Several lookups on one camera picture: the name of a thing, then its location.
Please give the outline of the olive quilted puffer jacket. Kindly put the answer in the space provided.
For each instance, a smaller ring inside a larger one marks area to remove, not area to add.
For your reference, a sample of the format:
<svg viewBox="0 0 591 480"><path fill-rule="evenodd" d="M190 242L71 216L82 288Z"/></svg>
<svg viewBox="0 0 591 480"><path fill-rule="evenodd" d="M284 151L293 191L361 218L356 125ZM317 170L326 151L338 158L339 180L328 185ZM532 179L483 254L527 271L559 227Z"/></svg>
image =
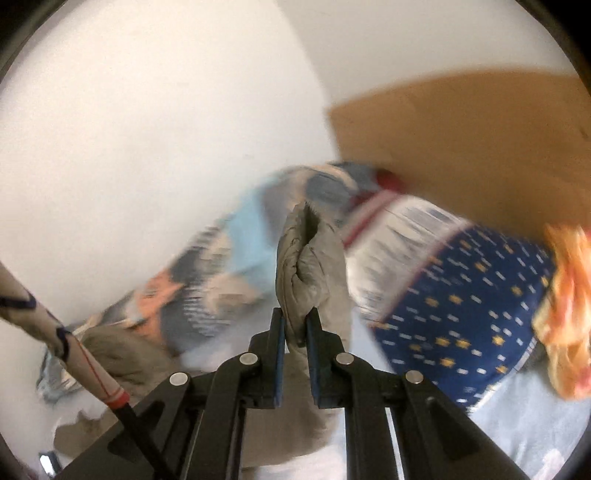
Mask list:
<svg viewBox="0 0 591 480"><path fill-rule="evenodd" d="M342 341L349 340L352 314L345 251L332 224L306 203L294 207L281 233L276 297L287 320L283 402L280 408L247 414L242 450L246 472L321 450L338 425L335 412L318 408L312 399L304 317L318 309L322 326ZM128 389L133 401L143 399L179 366L161 340L138 329L97 326L83 335L82 343Z"/></svg>

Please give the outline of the colourful patchwork rolled duvet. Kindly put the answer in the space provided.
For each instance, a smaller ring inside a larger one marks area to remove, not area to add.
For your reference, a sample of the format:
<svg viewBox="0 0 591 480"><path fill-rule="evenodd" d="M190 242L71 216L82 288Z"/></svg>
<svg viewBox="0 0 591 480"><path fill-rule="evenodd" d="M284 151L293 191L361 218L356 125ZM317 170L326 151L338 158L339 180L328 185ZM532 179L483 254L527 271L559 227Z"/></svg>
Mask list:
<svg viewBox="0 0 591 480"><path fill-rule="evenodd" d="M135 396L167 370L211 371L266 327L276 306L276 247L291 209L307 202L341 229L380 190L377 170L359 163L288 168L72 332Z"/></svg>

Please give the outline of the navy star patterned pillow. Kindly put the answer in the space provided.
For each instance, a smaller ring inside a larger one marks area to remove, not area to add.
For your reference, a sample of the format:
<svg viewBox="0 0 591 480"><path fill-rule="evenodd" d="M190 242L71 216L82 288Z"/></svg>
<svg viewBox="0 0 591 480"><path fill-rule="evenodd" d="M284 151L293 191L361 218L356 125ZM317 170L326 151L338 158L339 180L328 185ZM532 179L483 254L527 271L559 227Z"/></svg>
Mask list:
<svg viewBox="0 0 591 480"><path fill-rule="evenodd" d="M344 228L349 293L391 368L471 410L520 370L554 273L533 242L470 222L370 170Z"/></svg>

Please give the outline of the light blue cloud bedsheet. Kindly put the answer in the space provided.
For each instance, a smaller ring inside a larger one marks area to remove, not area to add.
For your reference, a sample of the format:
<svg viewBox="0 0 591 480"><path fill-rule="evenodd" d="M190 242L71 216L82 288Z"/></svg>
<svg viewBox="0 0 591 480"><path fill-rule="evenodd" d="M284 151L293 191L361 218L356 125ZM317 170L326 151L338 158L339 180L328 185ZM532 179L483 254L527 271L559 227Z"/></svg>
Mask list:
<svg viewBox="0 0 591 480"><path fill-rule="evenodd" d="M468 415L532 479L566 479L590 452L590 402L556 394L541 345Z"/></svg>

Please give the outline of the orange patterned cloth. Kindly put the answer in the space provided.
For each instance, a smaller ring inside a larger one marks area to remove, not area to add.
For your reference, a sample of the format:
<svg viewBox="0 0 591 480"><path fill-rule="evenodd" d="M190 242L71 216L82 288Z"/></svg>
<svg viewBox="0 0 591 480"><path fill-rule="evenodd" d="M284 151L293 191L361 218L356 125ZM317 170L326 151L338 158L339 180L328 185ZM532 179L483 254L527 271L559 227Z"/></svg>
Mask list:
<svg viewBox="0 0 591 480"><path fill-rule="evenodd" d="M556 271L532 326L548 356L548 375L567 400L590 396L590 233L581 227L545 229Z"/></svg>

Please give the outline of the white red antenna rod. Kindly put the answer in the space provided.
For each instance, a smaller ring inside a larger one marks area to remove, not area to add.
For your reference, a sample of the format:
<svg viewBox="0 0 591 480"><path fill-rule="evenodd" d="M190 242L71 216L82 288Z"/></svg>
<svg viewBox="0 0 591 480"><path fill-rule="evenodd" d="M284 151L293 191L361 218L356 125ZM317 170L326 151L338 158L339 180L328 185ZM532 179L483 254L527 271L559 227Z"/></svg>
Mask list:
<svg viewBox="0 0 591 480"><path fill-rule="evenodd" d="M66 372L110 410L129 407L130 396L125 389L4 265L1 318L44 343Z"/></svg>

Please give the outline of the wooden headboard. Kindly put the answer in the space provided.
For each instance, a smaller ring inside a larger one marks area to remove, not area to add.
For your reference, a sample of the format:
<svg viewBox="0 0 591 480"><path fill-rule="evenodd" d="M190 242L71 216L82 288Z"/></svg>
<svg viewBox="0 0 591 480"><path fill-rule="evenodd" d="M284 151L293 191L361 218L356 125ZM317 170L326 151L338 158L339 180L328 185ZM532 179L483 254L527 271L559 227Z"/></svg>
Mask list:
<svg viewBox="0 0 591 480"><path fill-rule="evenodd" d="M590 223L590 95L570 75L491 70L417 80L329 112L339 154L514 235Z"/></svg>

